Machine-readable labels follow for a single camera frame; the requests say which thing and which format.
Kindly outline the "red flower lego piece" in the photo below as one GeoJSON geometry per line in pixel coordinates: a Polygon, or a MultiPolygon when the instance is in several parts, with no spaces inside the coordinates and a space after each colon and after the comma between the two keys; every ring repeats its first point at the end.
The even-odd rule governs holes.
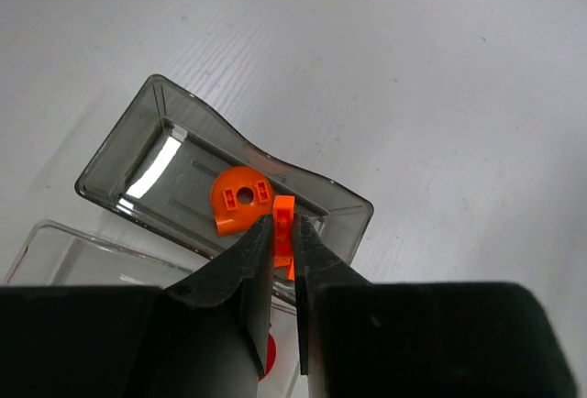
{"type": "Polygon", "coordinates": [[[264,373],[259,377],[262,381],[272,370],[277,356],[277,346],[272,333],[268,334],[267,357],[264,373]]]}

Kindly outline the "orange round lego piece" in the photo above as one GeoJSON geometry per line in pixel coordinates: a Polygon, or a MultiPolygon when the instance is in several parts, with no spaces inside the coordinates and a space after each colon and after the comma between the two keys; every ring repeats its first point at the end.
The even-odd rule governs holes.
{"type": "Polygon", "coordinates": [[[219,236],[247,230],[272,210],[274,191],[269,179],[246,166],[220,173],[210,192],[210,205],[219,236]]]}

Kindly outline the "small orange lego stud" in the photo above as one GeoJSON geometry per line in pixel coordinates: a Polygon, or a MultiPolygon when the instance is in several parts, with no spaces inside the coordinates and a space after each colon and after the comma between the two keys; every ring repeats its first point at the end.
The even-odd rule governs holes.
{"type": "Polygon", "coordinates": [[[293,258],[275,258],[274,267],[276,269],[285,269],[285,279],[293,281],[295,279],[294,259],[293,258]]]}

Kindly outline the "orange red lego piece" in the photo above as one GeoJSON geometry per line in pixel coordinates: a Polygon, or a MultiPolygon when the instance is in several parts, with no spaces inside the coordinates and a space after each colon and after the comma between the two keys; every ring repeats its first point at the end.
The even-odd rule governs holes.
{"type": "Polygon", "coordinates": [[[273,201],[273,248],[276,259],[293,257],[293,223],[295,197],[277,195],[273,201]]]}

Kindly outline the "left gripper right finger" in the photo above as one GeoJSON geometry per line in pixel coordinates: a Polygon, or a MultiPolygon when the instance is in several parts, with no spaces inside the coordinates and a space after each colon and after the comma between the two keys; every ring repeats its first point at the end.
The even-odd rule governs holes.
{"type": "Polygon", "coordinates": [[[300,371],[313,397],[574,397],[547,313],[513,282],[375,283],[293,226],[300,371]]]}

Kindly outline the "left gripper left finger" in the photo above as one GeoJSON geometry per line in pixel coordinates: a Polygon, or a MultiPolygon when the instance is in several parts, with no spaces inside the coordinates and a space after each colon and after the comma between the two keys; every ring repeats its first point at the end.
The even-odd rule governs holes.
{"type": "Polygon", "coordinates": [[[268,216],[157,285],[1,287],[4,397],[253,397],[271,309],[268,216]]]}

